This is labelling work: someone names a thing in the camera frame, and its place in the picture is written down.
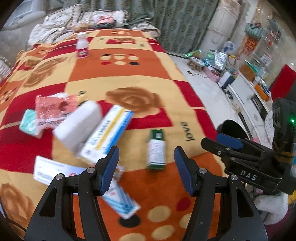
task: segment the curtain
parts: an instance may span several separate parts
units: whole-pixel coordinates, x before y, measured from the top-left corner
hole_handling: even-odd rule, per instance
[[[160,29],[158,41],[168,52],[188,53],[200,45],[219,0],[44,0],[63,8],[82,4],[85,11],[126,10],[128,24],[150,21]]]
[[[155,0],[153,25],[168,52],[188,53],[201,44],[219,0]]]

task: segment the bottle cap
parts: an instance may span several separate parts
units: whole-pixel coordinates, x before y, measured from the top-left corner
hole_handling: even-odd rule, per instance
[[[79,39],[83,39],[83,38],[86,38],[87,33],[86,33],[86,32],[77,33],[76,36],[77,36],[77,38],[79,38]]]

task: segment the pink basket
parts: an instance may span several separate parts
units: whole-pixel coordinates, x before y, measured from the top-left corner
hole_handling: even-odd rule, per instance
[[[209,77],[209,79],[213,82],[218,82],[219,79],[221,78],[220,76],[214,75],[207,67],[204,67],[204,72],[205,74]]]

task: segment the patterned blanket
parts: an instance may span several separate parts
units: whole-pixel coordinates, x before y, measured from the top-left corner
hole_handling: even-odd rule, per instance
[[[0,89],[0,201],[6,218],[27,227],[46,185],[33,179],[37,155],[74,166],[89,166],[45,130],[41,139],[19,130],[26,109],[35,109],[36,95],[86,91],[105,115],[113,104],[134,111],[117,146],[119,163],[126,168],[120,185],[141,205],[130,220],[120,217],[101,199],[99,204],[111,240],[181,240],[194,199],[185,192],[173,150],[182,146],[188,156],[213,174],[222,175],[221,163],[205,153],[200,141],[215,138],[205,108],[170,57],[149,33],[105,29],[88,31],[89,54],[77,59],[71,35],[57,44],[35,45],[20,52],[13,71]],[[145,169],[151,129],[163,129],[166,167]],[[215,235],[219,201],[215,204],[210,236]],[[74,196],[77,235],[83,237],[78,199]],[[20,235],[24,231],[14,224]]]

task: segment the white bottle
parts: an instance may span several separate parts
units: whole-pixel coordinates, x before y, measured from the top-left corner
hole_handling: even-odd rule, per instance
[[[87,43],[86,32],[77,33],[77,43],[76,43],[76,50],[77,50],[77,57],[78,58],[85,58],[89,55],[89,44]]]

